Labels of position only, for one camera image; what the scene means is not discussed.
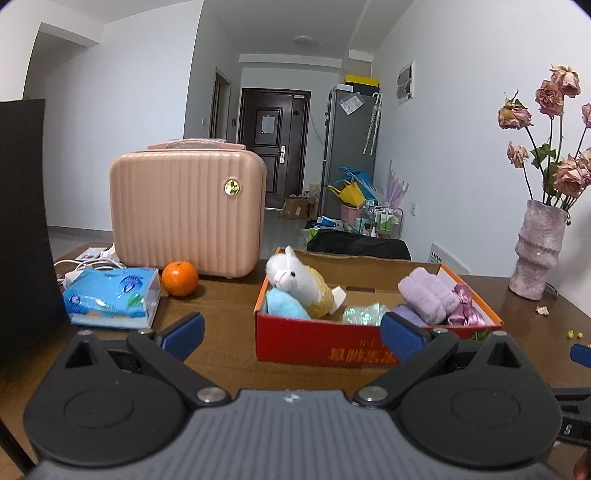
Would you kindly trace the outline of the person's right hand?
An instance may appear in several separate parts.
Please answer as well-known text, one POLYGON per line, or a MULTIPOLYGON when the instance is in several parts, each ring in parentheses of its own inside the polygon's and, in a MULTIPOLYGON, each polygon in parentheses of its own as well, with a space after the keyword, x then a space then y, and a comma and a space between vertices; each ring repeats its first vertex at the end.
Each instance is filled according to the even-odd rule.
POLYGON ((591 480, 591 450, 581 455, 573 467, 574 480, 591 480))

